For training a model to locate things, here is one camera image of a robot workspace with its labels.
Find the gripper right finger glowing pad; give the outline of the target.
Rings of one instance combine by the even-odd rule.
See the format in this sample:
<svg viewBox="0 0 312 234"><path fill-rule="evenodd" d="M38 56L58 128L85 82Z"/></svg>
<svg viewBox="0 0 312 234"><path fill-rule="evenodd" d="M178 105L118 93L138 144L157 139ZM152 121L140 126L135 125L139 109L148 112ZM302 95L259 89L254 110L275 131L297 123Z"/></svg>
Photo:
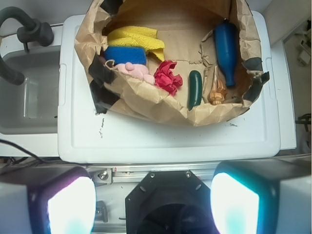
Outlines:
<svg viewBox="0 0 312 234"><path fill-rule="evenodd" d="M210 204L221 234L310 234L309 159L231 160L219 163Z"/></svg>

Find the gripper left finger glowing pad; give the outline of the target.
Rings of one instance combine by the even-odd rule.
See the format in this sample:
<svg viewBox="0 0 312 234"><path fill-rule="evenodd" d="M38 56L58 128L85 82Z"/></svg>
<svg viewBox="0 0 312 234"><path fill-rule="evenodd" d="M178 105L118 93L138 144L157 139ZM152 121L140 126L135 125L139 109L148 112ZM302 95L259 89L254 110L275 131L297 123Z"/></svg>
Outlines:
<svg viewBox="0 0 312 234"><path fill-rule="evenodd" d="M81 166L3 167L2 234L89 234L96 189Z"/></svg>

